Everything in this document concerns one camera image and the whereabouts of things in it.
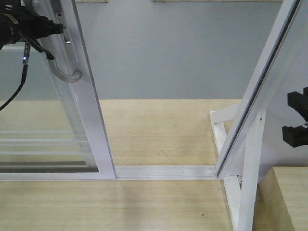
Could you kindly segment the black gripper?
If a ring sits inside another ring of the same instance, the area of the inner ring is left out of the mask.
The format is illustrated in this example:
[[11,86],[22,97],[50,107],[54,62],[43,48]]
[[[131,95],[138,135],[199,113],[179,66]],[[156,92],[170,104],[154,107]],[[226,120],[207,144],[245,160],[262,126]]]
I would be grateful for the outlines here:
[[35,50],[45,53],[48,60],[54,60],[53,54],[38,42],[54,34],[64,32],[63,24],[55,23],[46,16],[28,10],[20,4],[2,4],[0,6],[0,47],[28,42]]

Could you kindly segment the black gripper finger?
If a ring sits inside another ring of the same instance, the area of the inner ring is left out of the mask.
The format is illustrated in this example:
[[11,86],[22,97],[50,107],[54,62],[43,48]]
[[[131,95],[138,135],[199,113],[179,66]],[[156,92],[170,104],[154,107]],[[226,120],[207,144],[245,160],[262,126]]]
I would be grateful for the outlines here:
[[303,93],[297,91],[288,93],[287,104],[297,111],[306,122],[308,121],[308,87],[303,88]]
[[282,139],[293,148],[308,144],[308,123],[298,127],[282,127]]

